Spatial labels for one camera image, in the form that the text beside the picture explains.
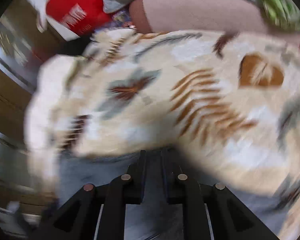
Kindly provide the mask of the grey-blue denim pants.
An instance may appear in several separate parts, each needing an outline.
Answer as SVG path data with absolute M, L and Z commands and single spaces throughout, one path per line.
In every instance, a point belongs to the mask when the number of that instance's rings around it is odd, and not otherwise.
M 94 160 L 71 157 L 59 159 L 59 205 L 63 205 L 83 185 L 101 186 L 124 174 L 137 161 L 138 154 Z M 268 197 L 230 188 L 273 233 L 279 234 L 287 217 L 287 208 L 277 210 L 279 195 Z M 162 184 L 160 152 L 147 153 L 145 196 L 141 205 L 126 207 L 125 239 L 183 239 L 181 205 L 168 205 Z

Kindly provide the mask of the leaf-pattern fleece blanket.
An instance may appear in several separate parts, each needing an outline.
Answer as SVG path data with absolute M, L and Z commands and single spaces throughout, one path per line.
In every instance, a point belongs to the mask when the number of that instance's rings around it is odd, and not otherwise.
M 96 33 L 39 69 L 25 114 L 34 187 L 57 194 L 59 159 L 174 146 L 203 180 L 279 195 L 279 239 L 300 237 L 300 48 L 251 33 Z

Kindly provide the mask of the wooden glass-panel door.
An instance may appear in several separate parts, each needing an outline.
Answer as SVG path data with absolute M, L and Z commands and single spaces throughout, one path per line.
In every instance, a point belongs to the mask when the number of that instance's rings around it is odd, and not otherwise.
M 26 238 L 7 208 L 18 202 L 25 218 L 38 223 L 46 197 L 36 194 L 27 170 L 24 115 L 37 88 L 40 66 L 63 39 L 51 28 L 40 32 L 37 11 L 13 0 L 0 17 L 0 227 L 10 239 Z

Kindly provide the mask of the red paper shopping bag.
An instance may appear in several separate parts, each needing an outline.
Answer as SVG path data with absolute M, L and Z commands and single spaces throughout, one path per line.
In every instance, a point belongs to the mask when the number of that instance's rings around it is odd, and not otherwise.
M 37 11 L 37 29 L 52 25 L 66 40 L 92 33 L 111 21 L 103 11 L 103 0 L 27 0 Z

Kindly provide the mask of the pink quilted bed cover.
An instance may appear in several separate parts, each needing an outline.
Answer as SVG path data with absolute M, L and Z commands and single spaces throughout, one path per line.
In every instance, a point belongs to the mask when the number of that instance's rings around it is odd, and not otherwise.
M 300 32 L 273 27 L 259 7 L 246 0 L 134 0 L 129 13 L 144 34 L 187 29 L 248 31 L 273 35 L 300 47 Z

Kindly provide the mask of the green patterned folded cloth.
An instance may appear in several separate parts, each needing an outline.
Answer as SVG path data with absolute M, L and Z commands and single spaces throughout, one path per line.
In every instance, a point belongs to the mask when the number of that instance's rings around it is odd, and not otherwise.
M 300 32 L 300 9 L 293 0 L 259 0 L 269 22 L 285 31 Z

